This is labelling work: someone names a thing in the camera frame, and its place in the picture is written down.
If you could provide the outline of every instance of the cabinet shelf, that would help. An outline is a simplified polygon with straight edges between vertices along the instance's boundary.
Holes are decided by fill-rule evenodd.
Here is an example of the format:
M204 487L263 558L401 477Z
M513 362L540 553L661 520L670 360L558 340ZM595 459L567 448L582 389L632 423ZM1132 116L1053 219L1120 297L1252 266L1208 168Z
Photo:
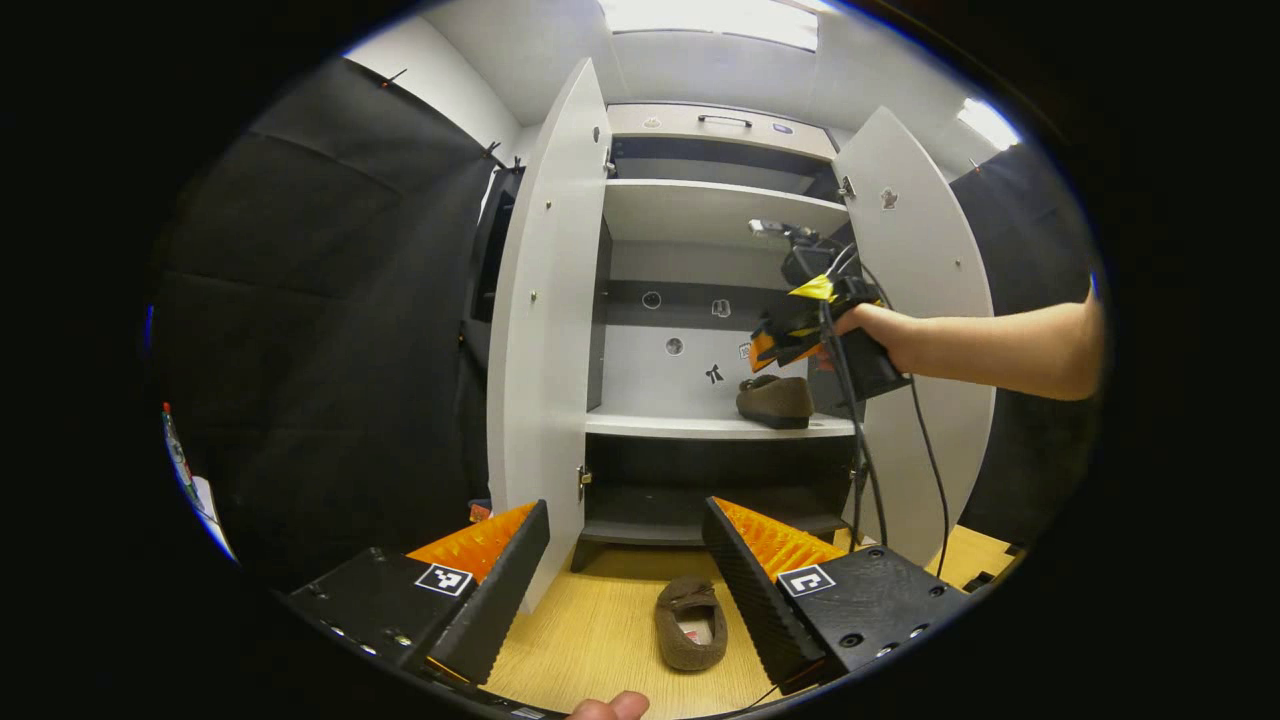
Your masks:
M829 236L849 223L837 202L801 195L676 179L611 179L604 219L616 242L690 242L741 249L785 249L776 238L751 236L748 220L804 225Z
M700 547L704 498L717 496L812 534L847 528L840 509L824 507L805 487L687 488L593 484L580 539L622 544Z
M586 414L586 432L604 436L631 436L673 439L794 439L854 434L854 424L844 418L814 414L809 427L776 430L741 416L663 418L621 415L600 406Z

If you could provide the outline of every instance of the white cabinet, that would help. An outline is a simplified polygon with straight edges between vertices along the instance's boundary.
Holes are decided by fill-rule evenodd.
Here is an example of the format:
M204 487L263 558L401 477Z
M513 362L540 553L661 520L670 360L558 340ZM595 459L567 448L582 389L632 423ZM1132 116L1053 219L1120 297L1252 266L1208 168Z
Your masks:
M717 114L750 127L699 119ZM607 177L611 160L620 177ZM836 193L836 178L845 176L856 192L845 197L847 206ZM886 190L893 199L888 205ZM580 488L588 433L609 442L704 442L712 461L724 441L792 451L814 443L841 454L851 442L847 419L817 415L805 430L772 430L737 416L737 382L750 374L741 346L759 310L786 291L780 264L787 249L753 237L746 227L753 218L824 234L851 227L867 264L904 311L991 314L982 260L955 197L887 110L878 110L836 154L820 128L759 113L690 105L614 105L605 111L591 63L584 60L529 160L507 234L490 340L494 510L544 498L552 527L525 610L536 606L580 536L591 542L699 542L700 498L712 495L703 487L609 487L598 478ZM605 242L608 251L600 254ZM608 272L607 291L596 288L598 254L612 258L600 268ZM662 296L660 302L653 296ZM608 324L603 355L593 356L591 316L599 307L608 310ZM603 365L603 392L600 405L589 409L594 364ZM768 372L808 370L795 363ZM942 380L922 379L919 386L959 516L986 448L995 395ZM872 398L865 428L884 488L891 546L925 564L942 528L910 392ZM851 520L847 479L837 480L844 483L838 502L785 477L776 487L737 492L744 503L782 521L829 533ZM645 525L652 512L667 512L653 532ZM863 527L876 534L874 512Z

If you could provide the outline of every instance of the floor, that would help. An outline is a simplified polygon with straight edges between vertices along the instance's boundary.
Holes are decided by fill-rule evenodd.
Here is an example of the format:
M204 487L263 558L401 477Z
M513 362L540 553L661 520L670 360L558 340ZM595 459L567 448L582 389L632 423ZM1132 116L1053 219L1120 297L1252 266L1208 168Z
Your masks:
M849 530L837 533L835 542L847 548ZM980 571L998 574L1012 561L1007 548L956 525L942 579L963 587ZM937 559L929 571L936 565ZM684 574L712 579L728 621L724 659L701 673L663 664L653 630L654 600ZM538 610L516 616L484 689L564 712L586 697L608 701L637 691L652 703L645 720L666 720L737 710L772 687L710 555L609 546L581 573L566 565Z

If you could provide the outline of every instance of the hand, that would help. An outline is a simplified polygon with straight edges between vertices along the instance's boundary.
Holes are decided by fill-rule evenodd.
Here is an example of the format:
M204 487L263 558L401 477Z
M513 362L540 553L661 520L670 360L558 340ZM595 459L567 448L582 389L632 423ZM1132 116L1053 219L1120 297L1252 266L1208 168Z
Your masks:
M913 346L911 337L919 327L920 320L916 318L869 302L856 305L852 310L836 318L836 334L845 334L863 328L876 342L884 346L890 361L904 373L913 372L910 369L913 359L909 348ZM823 370L836 369L831 364L831 352L826 346L818 350L818 368Z
M609 701L584 700L566 720L640 720L649 711L649 698L626 691Z

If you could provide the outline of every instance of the shoe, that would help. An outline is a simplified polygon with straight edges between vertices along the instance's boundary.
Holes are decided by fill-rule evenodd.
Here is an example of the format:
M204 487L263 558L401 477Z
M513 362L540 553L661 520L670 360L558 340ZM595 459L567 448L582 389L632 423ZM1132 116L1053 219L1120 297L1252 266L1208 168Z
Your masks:
M737 411L748 420L764 423L776 430L799 430L809 427L813 398L809 380L760 375L737 386Z
M658 648L676 670L705 670L724 657L728 624L707 578L676 578L658 596L654 609Z

